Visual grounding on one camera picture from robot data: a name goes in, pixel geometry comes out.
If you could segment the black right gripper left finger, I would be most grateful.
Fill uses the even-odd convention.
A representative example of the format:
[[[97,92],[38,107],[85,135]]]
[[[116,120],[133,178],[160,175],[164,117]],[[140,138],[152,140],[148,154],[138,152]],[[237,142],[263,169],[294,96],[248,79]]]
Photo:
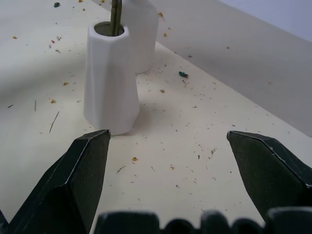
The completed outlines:
[[[75,139],[38,181],[7,226],[8,234],[87,234],[104,182],[111,134]]]

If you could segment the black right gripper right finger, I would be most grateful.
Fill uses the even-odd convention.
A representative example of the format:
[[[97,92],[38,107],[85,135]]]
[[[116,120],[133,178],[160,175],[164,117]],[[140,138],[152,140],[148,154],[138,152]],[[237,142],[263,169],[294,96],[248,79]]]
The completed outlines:
[[[312,205],[312,169],[275,138],[229,131],[230,143],[245,189],[265,217],[276,207]]]

